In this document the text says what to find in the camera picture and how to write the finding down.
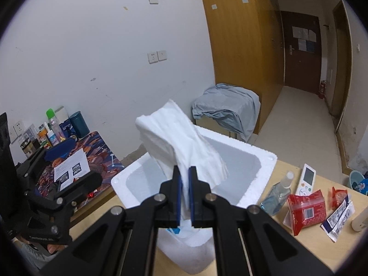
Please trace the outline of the person's hand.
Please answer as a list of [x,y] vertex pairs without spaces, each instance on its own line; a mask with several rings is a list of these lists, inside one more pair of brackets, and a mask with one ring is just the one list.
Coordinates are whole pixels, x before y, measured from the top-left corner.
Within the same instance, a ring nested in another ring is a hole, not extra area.
[[58,251],[62,251],[66,248],[65,245],[55,245],[55,244],[41,244],[41,243],[37,243],[37,242],[30,242],[28,240],[26,240],[25,238],[21,237],[21,236],[16,236],[17,240],[19,240],[20,242],[28,245],[31,249],[37,251],[38,253],[42,253],[45,256],[51,256],[53,254],[55,254]]

